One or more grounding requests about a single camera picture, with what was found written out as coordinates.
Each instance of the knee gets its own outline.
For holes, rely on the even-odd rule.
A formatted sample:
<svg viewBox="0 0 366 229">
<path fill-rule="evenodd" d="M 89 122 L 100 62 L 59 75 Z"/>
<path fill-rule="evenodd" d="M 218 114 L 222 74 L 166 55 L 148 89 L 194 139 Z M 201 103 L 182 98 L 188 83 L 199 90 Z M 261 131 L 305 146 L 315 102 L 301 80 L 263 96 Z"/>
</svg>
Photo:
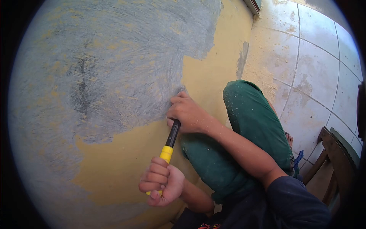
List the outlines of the knee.
<svg viewBox="0 0 366 229">
<path fill-rule="evenodd" d="M 226 99 L 230 99 L 231 97 L 240 96 L 243 97 L 247 95 L 248 93 L 252 93 L 253 91 L 257 91 L 259 88 L 257 88 L 256 85 L 254 85 L 251 82 L 245 81 L 245 80 L 235 80 L 228 82 L 226 87 L 223 90 L 223 98 L 224 101 Z"/>
</svg>

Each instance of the white tile floor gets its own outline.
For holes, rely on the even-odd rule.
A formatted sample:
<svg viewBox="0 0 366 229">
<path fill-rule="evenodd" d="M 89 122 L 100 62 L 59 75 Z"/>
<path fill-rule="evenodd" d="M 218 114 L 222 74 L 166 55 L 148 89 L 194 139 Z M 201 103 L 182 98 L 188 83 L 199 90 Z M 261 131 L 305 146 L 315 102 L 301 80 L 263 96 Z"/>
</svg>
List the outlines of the white tile floor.
<svg viewBox="0 0 366 229">
<path fill-rule="evenodd" d="M 284 130 L 294 137 L 294 153 L 304 150 L 300 174 L 306 174 L 324 149 L 317 145 L 323 126 L 336 129 L 360 155 L 356 101 L 362 73 L 351 35 L 306 6 L 262 2 L 247 59 L 255 56 L 273 74 L 273 106 Z"/>
</svg>

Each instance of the green pants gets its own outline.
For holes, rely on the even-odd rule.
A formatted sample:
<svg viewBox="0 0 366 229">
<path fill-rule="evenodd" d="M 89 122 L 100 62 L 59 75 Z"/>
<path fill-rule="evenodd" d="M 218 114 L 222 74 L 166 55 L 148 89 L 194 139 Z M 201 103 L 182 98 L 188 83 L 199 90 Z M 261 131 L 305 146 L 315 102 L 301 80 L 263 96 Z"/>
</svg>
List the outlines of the green pants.
<svg viewBox="0 0 366 229">
<path fill-rule="evenodd" d="M 262 91 L 245 80 L 232 81 L 223 91 L 233 131 L 267 152 L 288 175 L 293 176 L 294 156 L 281 123 Z M 225 198 L 261 185 L 214 139 L 199 134 L 181 138 L 183 155 L 215 193 L 213 200 L 222 204 Z"/>
</svg>

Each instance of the fingers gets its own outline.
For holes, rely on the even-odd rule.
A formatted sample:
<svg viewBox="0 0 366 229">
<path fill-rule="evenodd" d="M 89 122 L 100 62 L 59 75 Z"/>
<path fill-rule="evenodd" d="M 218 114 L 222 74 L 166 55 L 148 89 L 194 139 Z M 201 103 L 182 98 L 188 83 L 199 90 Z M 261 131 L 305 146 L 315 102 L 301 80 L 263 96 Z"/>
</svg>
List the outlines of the fingers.
<svg viewBox="0 0 366 229">
<path fill-rule="evenodd" d="M 177 94 L 177 97 L 181 98 L 190 98 L 189 95 L 185 91 L 181 91 Z"/>
<path fill-rule="evenodd" d="M 147 199 L 147 204 L 149 206 L 156 206 L 158 205 L 160 202 L 160 194 L 158 193 L 158 191 L 154 190 L 151 191 L 149 198 Z"/>
<path fill-rule="evenodd" d="M 161 184 L 160 183 L 153 183 L 153 182 L 146 182 L 141 181 L 138 184 L 138 189 L 140 192 L 148 192 L 153 190 L 161 190 Z"/>
<path fill-rule="evenodd" d="M 153 157 L 151 159 L 151 163 L 155 163 L 155 164 L 161 165 L 164 168 L 168 167 L 168 165 L 169 165 L 164 159 L 158 158 L 158 157 Z"/>
<path fill-rule="evenodd" d="M 174 120 L 167 118 L 167 125 L 171 128 L 174 124 Z"/>
<path fill-rule="evenodd" d="M 182 98 L 190 98 L 190 97 L 189 97 L 189 95 L 186 92 L 182 91 L 182 92 L 179 92 L 177 94 L 177 96 L 171 97 L 170 102 L 172 104 L 175 104 L 175 103 L 177 103 L 179 101 L 182 101 Z"/>
<path fill-rule="evenodd" d="M 165 176 L 165 177 L 169 177 L 169 170 L 159 164 L 151 163 L 149 170 L 150 170 L 150 172 L 153 172 L 153 173 Z"/>
<path fill-rule="evenodd" d="M 169 110 L 167 111 L 167 118 L 169 119 L 178 119 L 177 111 L 176 111 L 177 104 L 173 104 Z"/>
<path fill-rule="evenodd" d="M 170 171 L 167 169 L 168 163 L 158 157 L 151 159 L 151 164 L 141 176 L 141 182 L 139 184 L 139 190 L 141 192 L 147 192 L 152 190 L 161 190 L 162 185 L 168 182 Z"/>
<path fill-rule="evenodd" d="M 181 98 L 181 97 L 177 97 L 177 96 L 174 96 L 174 97 L 171 97 L 170 98 L 170 102 L 172 103 L 172 104 L 175 104 L 175 103 L 178 103 L 178 102 L 180 102 L 180 101 L 182 101 L 183 99 Z"/>
</svg>

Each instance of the yellow handle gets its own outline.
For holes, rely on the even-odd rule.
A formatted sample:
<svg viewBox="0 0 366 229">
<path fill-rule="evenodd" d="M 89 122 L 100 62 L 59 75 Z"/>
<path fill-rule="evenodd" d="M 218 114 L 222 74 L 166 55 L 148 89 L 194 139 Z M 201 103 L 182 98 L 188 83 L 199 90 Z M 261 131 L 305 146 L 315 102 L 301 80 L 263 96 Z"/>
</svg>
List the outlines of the yellow handle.
<svg viewBox="0 0 366 229">
<path fill-rule="evenodd" d="M 170 164 L 170 159 L 172 158 L 173 148 L 165 145 L 161 150 L 160 158 L 164 159 L 168 164 Z M 160 196 L 163 194 L 162 190 L 158 191 Z"/>
</svg>

